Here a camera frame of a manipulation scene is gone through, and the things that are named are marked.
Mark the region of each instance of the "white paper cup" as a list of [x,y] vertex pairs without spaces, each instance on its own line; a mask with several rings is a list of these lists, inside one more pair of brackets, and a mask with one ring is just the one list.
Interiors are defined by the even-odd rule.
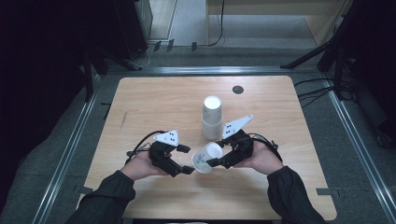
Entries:
[[217,140],[221,137],[222,116],[220,122],[214,125],[208,124],[202,118],[202,134],[208,140]]
[[218,124],[222,120],[221,100],[218,96],[210,95],[204,99],[202,118],[209,125]]
[[207,174],[212,171],[213,168],[209,164],[207,164],[206,161],[215,158],[221,158],[221,156],[222,148],[218,144],[210,142],[204,148],[195,152],[192,155],[192,165],[198,172]]

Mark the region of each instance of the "gray floor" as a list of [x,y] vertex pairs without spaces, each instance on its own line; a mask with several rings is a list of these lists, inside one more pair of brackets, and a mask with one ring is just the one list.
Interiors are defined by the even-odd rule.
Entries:
[[177,0],[149,0],[153,16],[149,40],[169,39]]
[[[177,28],[173,27],[172,34],[175,35],[176,33]],[[193,39],[195,38],[186,38],[186,43]],[[283,42],[281,38],[279,39],[279,46],[281,46]],[[199,47],[196,51],[191,51],[189,47],[176,47],[168,51],[166,47],[162,47],[158,51],[150,49],[148,51],[149,57],[143,55],[135,61],[139,64],[149,62],[139,72],[127,71],[118,64],[109,62],[110,71],[108,75],[101,77],[102,81],[98,81],[97,83],[100,84],[95,86],[96,98],[92,104],[92,112],[87,118],[85,128],[82,130],[64,180],[59,191],[57,191],[54,204],[50,207],[48,216],[44,218],[47,221],[37,221],[36,223],[64,223],[76,208],[79,189],[85,181],[101,131],[105,125],[104,117],[108,105],[102,103],[112,102],[121,78],[218,75],[213,74],[210,67],[207,66],[242,66],[246,70],[259,66],[262,69],[260,73],[238,74],[237,70],[234,70],[233,74],[227,75],[288,75],[294,83],[322,77],[322,74],[316,72],[314,66],[320,55],[299,66],[296,70],[282,71],[278,69],[280,64],[291,62],[314,48],[304,43],[302,45],[296,44],[295,48],[293,46],[287,48],[283,46],[283,48],[261,49],[259,47],[244,47],[241,42],[238,48]],[[303,93],[323,86],[324,84],[321,81],[311,82],[298,86],[296,91],[297,93]],[[32,223],[44,197],[46,187],[68,145],[69,137],[74,130],[80,112],[86,106],[84,105],[84,97],[84,90],[82,90],[64,113],[51,136],[25,159],[9,193],[6,208],[0,216],[0,223]],[[394,193],[394,190],[396,190],[396,179],[394,177],[396,151],[378,146],[375,141],[375,134],[358,104],[355,102],[343,102],[343,104],[345,104],[350,117],[359,130],[361,140],[370,152],[375,167],[384,178],[388,188],[393,190],[392,193]],[[337,209],[338,216],[332,223],[389,223],[329,95],[325,95],[311,105],[304,107],[303,111]]]

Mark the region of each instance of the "gray carpet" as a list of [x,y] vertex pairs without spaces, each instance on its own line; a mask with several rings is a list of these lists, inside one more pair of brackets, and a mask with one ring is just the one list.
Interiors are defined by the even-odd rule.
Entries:
[[[78,188],[85,181],[105,124],[107,105],[101,103],[111,103],[121,78],[159,75],[155,73],[158,67],[278,66],[291,62],[306,52],[308,52],[307,49],[198,48],[196,51],[191,51],[189,48],[174,48],[169,52],[166,48],[155,52],[151,49],[148,51],[150,63],[140,72],[127,71],[118,64],[109,62],[110,71],[106,77],[103,77],[102,85],[95,88],[98,92],[97,99],[46,223],[64,223],[75,210],[79,197]],[[144,64],[147,61],[147,56],[143,55],[135,63]],[[302,70],[299,73],[285,71],[281,74],[268,72],[252,75],[289,75],[296,83],[321,77],[321,74],[312,72],[314,68],[312,65],[317,62],[318,57],[308,61],[299,68]],[[303,93],[322,87],[323,83],[320,81],[310,82],[298,86],[296,90],[298,93]],[[84,106],[84,97],[84,90],[82,90],[65,112],[50,138],[35,148],[23,162],[9,194],[6,208],[0,216],[0,223],[32,222],[45,187],[56,169]],[[393,152],[375,145],[370,128],[359,107],[353,102],[349,102],[348,106],[353,110],[352,115],[356,116],[359,128],[366,135],[365,141],[371,147],[375,160],[381,167],[381,172],[387,176],[390,185],[395,183],[394,177],[391,177],[394,173],[394,163],[380,164],[384,159],[382,156],[394,158]],[[389,223],[330,98],[325,95],[304,107],[303,111],[337,209],[338,216],[332,223]],[[394,162],[394,160],[385,159],[385,162]]]

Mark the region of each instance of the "cable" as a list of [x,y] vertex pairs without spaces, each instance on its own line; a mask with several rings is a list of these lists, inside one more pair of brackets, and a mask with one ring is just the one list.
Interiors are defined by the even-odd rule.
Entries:
[[134,66],[136,66],[136,67],[139,67],[139,68],[146,67],[146,66],[149,65],[150,62],[151,62],[151,59],[150,59],[150,57],[149,57],[149,49],[151,49],[151,48],[153,48],[153,47],[154,47],[154,46],[150,46],[150,47],[148,47],[148,48],[145,50],[146,56],[147,56],[147,58],[148,58],[148,61],[147,61],[145,64],[140,65],[140,64],[134,63],[134,62],[131,61],[131,60],[129,60],[128,63],[129,63],[129,64],[132,64],[132,65],[134,65]]
[[325,88],[321,88],[321,89],[318,89],[318,90],[315,90],[315,91],[305,92],[305,93],[299,94],[297,96],[300,98],[302,96],[306,96],[306,95],[310,95],[310,94],[313,94],[313,93],[317,93],[319,91],[332,91],[332,89],[333,89],[333,87],[325,87]]
[[139,153],[139,152],[141,152],[141,151],[148,151],[148,150],[145,150],[145,149],[139,149],[139,148],[140,148],[140,145],[142,145],[149,137],[151,137],[152,135],[154,135],[154,134],[156,134],[156,133],[165,133],[165,132],[164,132],[164,131],[155,131],[155,132],[152,132],[152,133],[149,133],[148,135],[146,135],[146,137],[144,137],[144,138],[136,145],[136,147],[135,147],[134,150],[132,151],[131,155],[129,156],[128,160],[126,160],[125,164],[128,163],[128,162],[132,159],[132,157],[134,157],[135,155],[137,155],[137,153]]
[[317,98],[320,97],[323,93],[321,93],[320,95],[312,95],[312,96],[305,96],[303,99],[299,99],[300,102],[303,100],[307,100],[307,99],[311,99],[311,98]]
[[213,46],[217,45],[219,43],[219,41],[221,40],[222,33],[223,33],[223,17],[224,17],[224,0],[222,0],[222,5],[221,5],[221,25],[220,25],[221,30],[220,30],[219,39],[215,43],[207,45],[208,47],[213,47]]
[[279,152],[277,151],[278,145],[274,142],[274,141],[268,141],[268,139],[266,139],[264,136],[262,136],[261,134],[257,134],[257,133],[248,133],[247,135],[249,135],[249,137],[246,138],[241,138],[238,139],[236,142],[234,142],[235,144],[239,145],[240,142],[245,142],[245,141],[256,141],[256,142],[260,142],[265,144],[273,153],[274,155],[277,156],[277,158],[282,161],[282,158],[280,157]]
[[312,104],[314,101],[316,101],[318,98],[320,98],[320,97],[324,96],[324,94],[326,94],[326,93],[328,93],[328,92],[329,92],[329,91],[325,91],[325,92],[323,92],[321,95],[319,95],[319,96],[315,97],[315,99],[313,99],[312,101],[310,101],[310,102],[306,103],[305,105],[302,105],[302,106],[301,106],[301,108],[304,108],[304,107],[306,107],[306,106],[308,106],[308,105]]
[[311,81],[319,81],[319,80],[330,80],[330,81],[332,81],[332,78],[322,77],[322,78],[308,79],[308,80],[297,82],[296,84],[294,84],[294,87],[296,87],[296,86],[298,86],[298,85],[300,85],[302,83],[311,82]]
[[[223,29],[223,26],[222,26],[222,22],[220,21],[220,19],[219,19],[219,15],[216,15],[216,17],[217,17],[217,19],[218,19],[218,24],[219,24],[219,27],[220,27],[220,29],[221,29],[221,31],[223,31],[224,29]],[[223,42],[222,42],[222,46],[225,44],[225,38],[224,38],[224,36],[222,37],[222,39],[223,39]]]

